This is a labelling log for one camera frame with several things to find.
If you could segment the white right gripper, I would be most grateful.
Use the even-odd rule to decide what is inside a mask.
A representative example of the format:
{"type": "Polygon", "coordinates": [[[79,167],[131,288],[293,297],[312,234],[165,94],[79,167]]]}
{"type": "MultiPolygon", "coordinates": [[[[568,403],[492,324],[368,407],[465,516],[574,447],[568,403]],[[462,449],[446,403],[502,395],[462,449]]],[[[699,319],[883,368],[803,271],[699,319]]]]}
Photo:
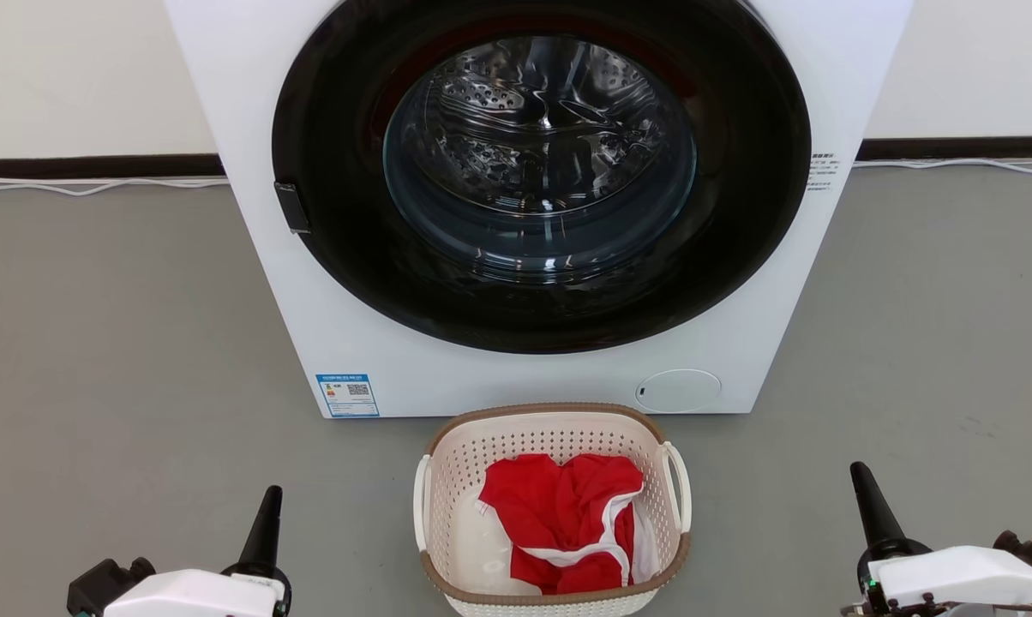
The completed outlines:
{"type": "Polygon", "coordinates": [[[927,549],[905,538],[867,464],[854,461],[850,480],[868,546],[857,617],[1032,617],[1030,563],[1001,549],[927,549]]]}

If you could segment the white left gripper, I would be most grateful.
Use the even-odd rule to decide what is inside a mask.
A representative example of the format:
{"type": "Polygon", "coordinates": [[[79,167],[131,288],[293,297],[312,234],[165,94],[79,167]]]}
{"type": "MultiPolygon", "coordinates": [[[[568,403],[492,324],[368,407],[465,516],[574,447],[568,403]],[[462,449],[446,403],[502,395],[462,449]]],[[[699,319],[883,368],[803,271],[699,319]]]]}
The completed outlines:
{"type": "Polygon", "coordinates": [[[292,588],[277,567],[282,488],[266,488],[234,566],[151,575],[105,606],[105,617],[288,617],[292,588]]]}

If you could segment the white perforated laundry basket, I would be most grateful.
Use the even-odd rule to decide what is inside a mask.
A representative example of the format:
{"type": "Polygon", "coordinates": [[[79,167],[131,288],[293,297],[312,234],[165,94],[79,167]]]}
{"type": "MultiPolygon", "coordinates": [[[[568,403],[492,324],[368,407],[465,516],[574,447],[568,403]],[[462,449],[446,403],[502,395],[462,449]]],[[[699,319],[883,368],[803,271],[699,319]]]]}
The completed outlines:
{"type": "Polygon", "coordinates": [[[505,405],[451,419],[419,461],[411,511],[423,571],[459,617],[628,617],[683,569],[692,544],[683,458],[652,419],[621,404],[505,405]],[[636,464],[645,479],[636,519],[651,551],[648,579],[543,596],[512,578],[512,544],[478,496],[489,465],[520,454],[547,454],[559,464],[578,454],[614,454],[636,464]]]}

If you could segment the blue energy label sticker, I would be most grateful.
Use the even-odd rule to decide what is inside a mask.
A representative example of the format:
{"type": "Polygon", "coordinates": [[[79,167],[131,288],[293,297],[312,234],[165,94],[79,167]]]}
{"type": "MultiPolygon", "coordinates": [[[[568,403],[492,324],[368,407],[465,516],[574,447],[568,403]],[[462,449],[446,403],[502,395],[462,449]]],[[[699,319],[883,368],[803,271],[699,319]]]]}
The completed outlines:
{"type": "Polygon", "coordinates": [[[329,418],[378,417],[370,379],[366,374],[317,374],[319,400],[329,418]]]}

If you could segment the round white filter cover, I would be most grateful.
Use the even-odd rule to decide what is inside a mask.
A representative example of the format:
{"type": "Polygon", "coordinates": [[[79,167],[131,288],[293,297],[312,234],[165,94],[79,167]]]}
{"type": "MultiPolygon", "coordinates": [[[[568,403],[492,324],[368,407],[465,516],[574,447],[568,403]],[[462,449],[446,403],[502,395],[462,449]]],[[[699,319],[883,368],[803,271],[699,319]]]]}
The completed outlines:
{"type": "Polygon", "coordinates": [[[637,386],[636,402],[658,414],[694,414],[715,403],[723,383],[699,368],[672,368],[646,378],[637,386]]]}

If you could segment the red garment with white trim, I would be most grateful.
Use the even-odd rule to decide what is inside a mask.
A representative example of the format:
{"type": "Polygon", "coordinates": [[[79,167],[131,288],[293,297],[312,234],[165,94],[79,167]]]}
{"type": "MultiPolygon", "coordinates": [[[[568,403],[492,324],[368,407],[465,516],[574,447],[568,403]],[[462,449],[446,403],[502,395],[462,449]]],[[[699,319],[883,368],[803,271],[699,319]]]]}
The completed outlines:
{"type": "Polygon", "coordinates": [[[512,577],[543,595],[572,595],[643,584],[660,571],[634,507],[643,488],[626,457],[579,454],[558,464],[533,453],[490,465],[478,499],[513,546],[512,577]]]}

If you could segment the round black glass washer door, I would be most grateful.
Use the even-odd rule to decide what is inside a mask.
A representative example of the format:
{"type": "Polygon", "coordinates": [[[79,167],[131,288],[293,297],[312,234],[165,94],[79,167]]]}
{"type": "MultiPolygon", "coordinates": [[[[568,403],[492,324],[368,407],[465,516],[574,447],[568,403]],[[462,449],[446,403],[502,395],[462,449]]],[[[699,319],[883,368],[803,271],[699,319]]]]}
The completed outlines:
{"type": "Polygon", "coordinates": [[[754,277],[812,144],[807,79],[747,0],[343,0],[286,73],[272,161],[369,308],[575,354],[754,277]]]}

